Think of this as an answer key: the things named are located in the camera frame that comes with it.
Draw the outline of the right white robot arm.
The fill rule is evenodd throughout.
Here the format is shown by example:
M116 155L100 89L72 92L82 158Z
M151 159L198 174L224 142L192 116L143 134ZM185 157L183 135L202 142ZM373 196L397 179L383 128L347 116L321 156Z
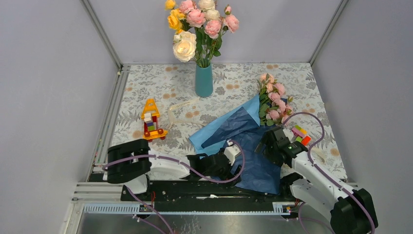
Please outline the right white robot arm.
M266 131L255 151L277 166L294 169L280 179L281 198L305 202L329 221L336 234L375 232L378 220L371 194L323 169L310 150L299 141L291 142L281 127Z

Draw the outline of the blue wrapping paper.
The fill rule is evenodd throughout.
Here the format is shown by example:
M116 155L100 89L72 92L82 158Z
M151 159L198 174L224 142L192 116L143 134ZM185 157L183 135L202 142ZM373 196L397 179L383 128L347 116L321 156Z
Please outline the blue wrapping paper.
M255 149L263 134L269 130L268 127L260 125L259 116L258 120L259 121L256 122L254 118L241 107L229 116L226 121L201 144L201 147L206 148L220 141L222 141L223 144L211 154L202 154L210 156L217 153L221 148L227 146L227 140L229 139L238 142L244 152L244 156L238 156L236 158L234 167L237 168L238 165L244 165L244 170L241 173L241 181L236 184L236 187L278 195L280 193L281 168L270 162L262 154L255 153ZM189 140L201 141L206 135L201 135L200 133L201 130L197 131L189 137Z

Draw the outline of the pink flowers bunch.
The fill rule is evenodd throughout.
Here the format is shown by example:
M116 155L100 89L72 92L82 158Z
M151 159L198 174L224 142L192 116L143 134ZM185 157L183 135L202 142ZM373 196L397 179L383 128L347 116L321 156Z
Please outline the pink flowers bunch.
M285 86L272 74L262 74L259 84L259 118L261 126L283 124L293 114L291 96L286 95Z

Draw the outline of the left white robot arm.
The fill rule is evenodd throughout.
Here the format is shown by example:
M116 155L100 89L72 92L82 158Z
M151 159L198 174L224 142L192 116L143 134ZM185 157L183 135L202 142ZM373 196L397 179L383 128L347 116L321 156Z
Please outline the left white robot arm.
M242 162L232 172L238 156L244 156L244 153L238 143L232 140L227 141L227 146L216 154L187 155L186 158L178 159L157 155L150 149L147 140L139 139L108 149L108 162L102 167L103 180L110 184L124 184L139 200L146 200L151 194L149 172L169 175L172 179L205 179L235 186L241 181L245 165Z

